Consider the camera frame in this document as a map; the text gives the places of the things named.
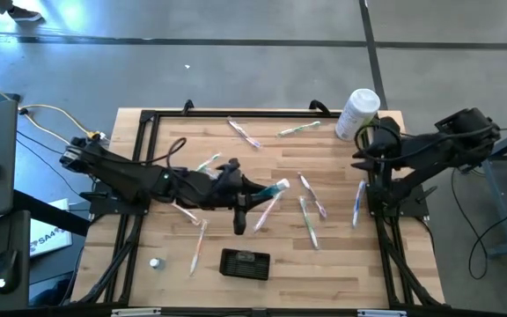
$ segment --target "wooden table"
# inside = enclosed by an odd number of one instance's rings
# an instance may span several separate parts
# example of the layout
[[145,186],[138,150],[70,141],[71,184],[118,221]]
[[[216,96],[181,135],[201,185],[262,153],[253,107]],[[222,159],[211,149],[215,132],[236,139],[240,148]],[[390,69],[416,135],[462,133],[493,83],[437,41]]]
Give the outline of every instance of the wooden table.
[[[131,158],[141,110],[119,109],[111,151]],[[404,127],[399,111],[384,111],[380,115],[390,115]],[[189,267],[195,252],[198,227],[174,207],[153,203],[143,223],[130,305],[388,307],[377,230],[374,220],[368,215],[366,202],[362,203],[358,227],[351,228],[356,189],[366,175],[349,166],[354,162],[351,155],[355,146],[335,136],[337,119],[321,120],[322,124],[317,129],[284,138],[276,138],[275,135],[283,129],[312,120],[236,120],[261,143],[260,150],[255,150],[240,138],[225,118],[165,117],[159,124],[156,155],[167,152],[177,138],[185,136],[187,145],[173,156],[173,166],[195,168],[211,155],[222,152],[222,158],[216,163],[238,158],[241,170],[250,180],[269,185],[287,178],[291,189],[283,194],[261,232],[256,234],[253,234],[252,228],[266,204],[247,214],[247,229],[243,236],[232,232],[232,211],[198,210],[195,214],[207,218],[209,227],[192,277],[189,276]],[[309,195],[298,179],[298,171],[302,171],[309,180],[328,212],[327,220],[321,221],[312,201],[309,204],[320,251],[312,249],[299,209],[298,196]],[[111,261],[118,223],[118,216],[106,216],[90,228],[73,299],[83,297]],[[401,219],[400,228],[409,267],[432,296],[443,302],[430,236],[415,219]],[[222,276],[218,265],[224,247],[271,254],[269,280],[262,282]],[[149,266],[149,260],[154,257],[166,260],[164,270],[154,270]],[[400,278],[396,269],[394,271],[401,299]],[[124,264],[117,278],[117,296],[123,276]]]

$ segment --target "white paper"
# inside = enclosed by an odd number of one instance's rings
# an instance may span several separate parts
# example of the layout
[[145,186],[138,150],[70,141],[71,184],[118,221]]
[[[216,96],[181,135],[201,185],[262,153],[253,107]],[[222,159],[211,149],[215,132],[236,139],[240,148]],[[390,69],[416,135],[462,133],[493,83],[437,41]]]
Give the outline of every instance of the white paper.
[[[50,204],[61,210],[70,209],[68,198]],[[31,219],[31,257],[71,246],[71,243],[71,232]]]

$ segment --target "yellow cable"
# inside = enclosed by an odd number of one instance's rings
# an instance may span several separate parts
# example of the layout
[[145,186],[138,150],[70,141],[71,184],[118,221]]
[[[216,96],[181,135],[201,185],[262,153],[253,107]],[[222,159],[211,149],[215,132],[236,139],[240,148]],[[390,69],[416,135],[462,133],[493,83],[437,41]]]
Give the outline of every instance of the yellow cable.
[[[3,92],[0,91],[0,95],[2,95],[5,99],[7,100],[11,100],[11,98],[9,98],[6,94],[4,94]],[[54,107],[54,106],[50,106],[50,105],[42,105],[42,104],[35,104],[35,105],[27,105],[27,106],[23,106],[23,107],[18,107],[18,110],[20,111],[21,109],[27,109],[29,107],[45,107],[45,108],[49,108],[49,109],[53,109],[53,110],[56,110],[56,111],[59,111],[61,112],[62,114],[64,114],[66,117],[68,117],[68,119],[70,119],[72,122],[74,122],[74,124],[79,128],[81,129],[88,137],[93,137],[95,136],[96,134],[99,134],[100,132],[98,131],[95,131],[95,132],[91,132],[89,130],[87,130],[86,128],[84,128],[73,116],[71,116],[70,114],[68,114],[65,110],[59,108],[59,107]],[[24,114],[24,116],[26,117],[26,119],[28,119],[28,121],[30,121],[34,127],[48,133],[49,135],[51,136],[54,136],[56,137],[57,139],[61,140],[62,142],[66,143],[66,144],[70,144],[70,142],[68,142],[65,138],[57,135],[55,132],[52,132],[50,131],[49,129],[46,129],[46,128],[43,128],[41,127],[41,125],[39,125],[33,117],[31,117],[30,114]]]

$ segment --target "concrete floor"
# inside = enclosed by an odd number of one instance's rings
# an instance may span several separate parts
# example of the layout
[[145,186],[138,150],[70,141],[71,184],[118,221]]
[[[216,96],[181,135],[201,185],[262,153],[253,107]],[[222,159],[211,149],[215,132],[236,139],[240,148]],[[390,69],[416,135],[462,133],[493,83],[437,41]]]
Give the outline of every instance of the concrete floor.
[[[357,0],[16,0],[39,10],[43,24],[19,26],[0,16],[0,34],[66,34],[115,38],[364,41]],[[507,43],[504,0],[368,0],[376,41]],[[412,133],[465,107],[507,127],[507,50],[378,49],[390,109],[403,111]],[[0,88],[24,104],[63,107],[89,129],[110,132],[118,107],[297,107],[318,99],[342,108],[356,88],[373,88],[367,48],[24,44],[0,42]],[[36,118],[67,138],[79,136],[57,113]],[[23,120],[19,130],[57,150],[62,144]],[[57,155],[28,143],[76,191],[81,175]],[[496,221],[486,182],[458,176],[457,190],[480,231]],[[507,256],[491,260],[481,281],[467,272],[474,236],[452,199],[449,173],[428,182],[437,264],[448,304],[507,313]],[[73,194],[21,146],[16,188],[45,201]],[[487,244],[499,241],[494,232]],[[480,253],[474,265],[481,265]]]

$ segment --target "person's foot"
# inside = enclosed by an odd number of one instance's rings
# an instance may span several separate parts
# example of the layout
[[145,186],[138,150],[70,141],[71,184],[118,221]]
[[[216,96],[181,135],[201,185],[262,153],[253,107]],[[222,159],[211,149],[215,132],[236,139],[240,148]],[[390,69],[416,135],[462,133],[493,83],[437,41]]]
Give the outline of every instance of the person's foot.
[[9,13],[9,16],[16,22],[21,21],[34,22],[42,18],[40,13],[19,8],[18,6],[13,6],[13,8],[11,10],[8,10],[7,12]]

